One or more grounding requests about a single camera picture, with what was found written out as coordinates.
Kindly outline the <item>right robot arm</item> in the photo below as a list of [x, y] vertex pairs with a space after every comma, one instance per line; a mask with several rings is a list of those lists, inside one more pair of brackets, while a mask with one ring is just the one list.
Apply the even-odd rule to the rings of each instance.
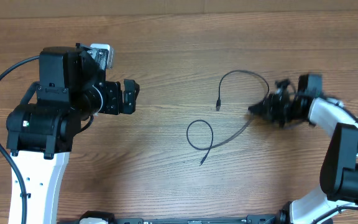
[[323, 93], [320, 74], [309, 73], [298, 80], [291, 96], [288, 80], [249, 111], [280, 127], [294, 120], [319, 126], [330, 136], [321, 166], [319, 186], [306, 196], [288, 202], [272, 223], [330, 223], [345, 210], [358, 211], [358, 117], [342, 101]]

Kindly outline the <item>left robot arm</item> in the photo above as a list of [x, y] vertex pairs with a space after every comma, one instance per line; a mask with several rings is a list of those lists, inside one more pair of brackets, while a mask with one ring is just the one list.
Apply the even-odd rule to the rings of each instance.
[[9, 223], [55, 223], [63, 175], [81, 122], [97, 113], [132, 114], [140, 87], [109, 82], [108, 44], [46, 47], [39, 80], [9, 114], [7, 148], [21, 176], [12, 180]]

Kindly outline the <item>cardboard back panel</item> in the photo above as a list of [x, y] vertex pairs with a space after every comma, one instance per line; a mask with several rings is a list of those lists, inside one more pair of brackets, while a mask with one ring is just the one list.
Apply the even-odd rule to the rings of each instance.
[[288, 11], [358, 11], [358, 0], [0, 0], [0, 19]]

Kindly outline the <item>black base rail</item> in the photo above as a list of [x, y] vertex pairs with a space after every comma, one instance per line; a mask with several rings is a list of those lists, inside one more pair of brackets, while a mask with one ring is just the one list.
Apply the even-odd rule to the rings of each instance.
[[272, 215], [248, 215], [240, 218], [173, 218], [173, 219], [149, 219], [142, 218], [117, 218], [112, 223], [116, 224], [285, 224], [290, 223], [284, 214]]

